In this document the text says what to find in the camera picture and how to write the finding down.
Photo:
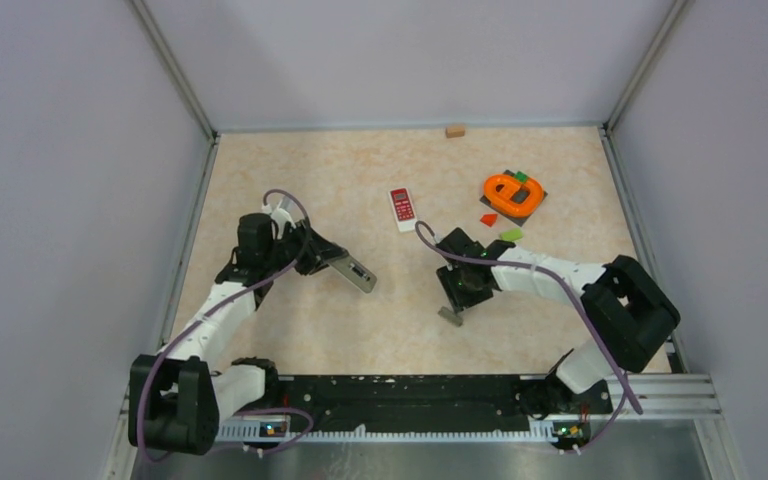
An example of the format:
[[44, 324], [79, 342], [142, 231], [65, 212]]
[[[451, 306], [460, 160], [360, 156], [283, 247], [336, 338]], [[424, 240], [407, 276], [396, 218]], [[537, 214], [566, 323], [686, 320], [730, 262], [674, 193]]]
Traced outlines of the grey remote control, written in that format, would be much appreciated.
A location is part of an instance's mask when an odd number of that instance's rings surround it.
[[364, 294], [371, 293], [377, 284], [376, 275], [350, 254], [329, 259], [327, 264]]

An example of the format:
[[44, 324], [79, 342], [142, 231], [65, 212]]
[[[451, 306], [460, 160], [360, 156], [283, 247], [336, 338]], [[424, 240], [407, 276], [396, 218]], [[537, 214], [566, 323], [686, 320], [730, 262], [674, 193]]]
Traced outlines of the grey battery cover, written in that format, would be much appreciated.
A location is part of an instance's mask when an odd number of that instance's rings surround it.
[[446, 320], [448, 323], [450, 323], [450, 324], [452, 324], [452, 325], [454, 325], [456, 327], [461, 327], [463, 325], [463, 323], [464, 323], [463, 318], [457, 312], [451, 310], [448, 307], [442, 306], [438, 310], [437, 314], [441, 318]]

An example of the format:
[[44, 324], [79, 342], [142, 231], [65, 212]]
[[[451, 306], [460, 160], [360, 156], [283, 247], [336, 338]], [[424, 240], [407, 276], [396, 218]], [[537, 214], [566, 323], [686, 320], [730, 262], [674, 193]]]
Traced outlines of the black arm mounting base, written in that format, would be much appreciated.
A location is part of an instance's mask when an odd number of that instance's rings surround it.
[[526, 433], [554, 415], [567, 420], [552, 435], [587, 437], [593, 415], [614, 404], [606, 381], [575, 394], [559, 380], [518, 374], [281, 376], [275, 363], [239, 358], [266, 373], [264, 396], [246, 411], [275, 408], [281, 432], [307, 439], [329, 434], [443, 437]]

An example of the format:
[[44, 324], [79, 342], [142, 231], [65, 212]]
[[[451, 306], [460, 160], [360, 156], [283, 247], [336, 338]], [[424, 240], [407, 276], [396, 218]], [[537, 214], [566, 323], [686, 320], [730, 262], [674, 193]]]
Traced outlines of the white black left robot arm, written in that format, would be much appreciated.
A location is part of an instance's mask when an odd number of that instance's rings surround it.
[[312, 275], [331, 267], [363, 292], [376, 278], [350, 253], [319, 235], [308, 219], [281, 209], [240, 218], [237, 245], [206, 301], [177, 337], [154, 355], [140, 355], [129, 378], [128, 436], [138, 451], [204, 455], [220, 425], [245, 406], [268, 413], [280, 386], [268, 360], [240, 360], [213, 373], [242, 322], [252, 317], [274, 282], [294, 270]]

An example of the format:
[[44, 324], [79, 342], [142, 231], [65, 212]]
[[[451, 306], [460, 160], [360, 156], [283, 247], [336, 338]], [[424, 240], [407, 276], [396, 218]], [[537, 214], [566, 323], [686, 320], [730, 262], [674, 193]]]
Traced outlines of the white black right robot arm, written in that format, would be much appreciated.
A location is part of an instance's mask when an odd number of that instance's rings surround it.
[[546, 397], [560, 412], [574, 411], [587, 390], [609, 376], [642, 372], [681, 321], [656, 281], [627, 255], [607, 263], [575, 262], [504, 240], [483, 246], [460, 228], [432, 248], [447, 262], [437, 275], [450, 316], [497, 292], [521, 292], [568, 305], [581, 317], [589, 339], [548, 375]]

